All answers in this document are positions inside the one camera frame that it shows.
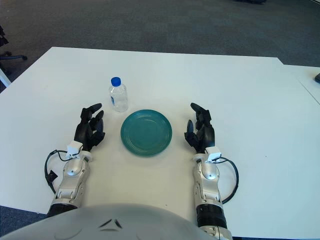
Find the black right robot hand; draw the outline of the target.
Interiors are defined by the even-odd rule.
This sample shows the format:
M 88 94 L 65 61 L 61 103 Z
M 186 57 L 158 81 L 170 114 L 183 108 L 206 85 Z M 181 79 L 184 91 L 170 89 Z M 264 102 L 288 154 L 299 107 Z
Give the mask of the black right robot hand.
M 215 146 L 215 130 L 211 125 L 210 111 L 193 102 L 190 106 L 195 111 L 197 132 L 194 132 L 193 122 L 189 119 L 184 138 L 197 154 L 204 154 L 206 148 Z

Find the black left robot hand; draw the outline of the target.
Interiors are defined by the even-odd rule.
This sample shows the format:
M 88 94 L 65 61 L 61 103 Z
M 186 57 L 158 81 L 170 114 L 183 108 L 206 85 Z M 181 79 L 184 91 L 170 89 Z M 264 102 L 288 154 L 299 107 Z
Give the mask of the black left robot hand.
M 90 152 L 104 139 L 104 111 L 101 110 L 96 116 L 95 112 L 100 110 L 101 103 L 94 104 L 88 108 L 83 108 L 80 114 L 80 123 L 75 130 L 74 140 L 82 143 L 82 150 Z

